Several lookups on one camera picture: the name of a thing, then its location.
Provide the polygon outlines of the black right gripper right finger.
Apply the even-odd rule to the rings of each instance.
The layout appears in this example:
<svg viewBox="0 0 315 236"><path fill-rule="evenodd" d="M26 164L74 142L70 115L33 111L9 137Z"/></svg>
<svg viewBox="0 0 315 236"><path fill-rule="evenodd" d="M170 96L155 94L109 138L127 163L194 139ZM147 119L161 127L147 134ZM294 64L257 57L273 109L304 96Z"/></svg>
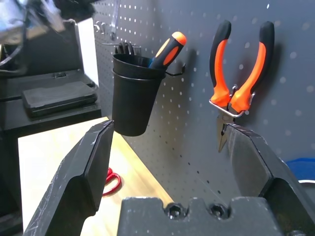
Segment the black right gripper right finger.
<svg viewBox="0 0 315 236"><path fill-rule="evenodd" d="M236 124L228 124L225 134L241 194L264 198L284 235L313 236L315 204L264 138Z"/></svg>

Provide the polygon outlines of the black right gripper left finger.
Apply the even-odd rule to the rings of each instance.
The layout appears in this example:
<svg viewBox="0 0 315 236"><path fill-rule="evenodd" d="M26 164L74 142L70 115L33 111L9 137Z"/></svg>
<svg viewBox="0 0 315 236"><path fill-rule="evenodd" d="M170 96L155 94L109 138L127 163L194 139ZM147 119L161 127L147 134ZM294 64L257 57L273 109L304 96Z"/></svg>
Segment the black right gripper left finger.
<svg viewBox="0 0 315 236"><path fill-rule="evenodd" d="M100 206L114 122L92 126L61 161L24 231L26 236L79 236Z"/></svg>

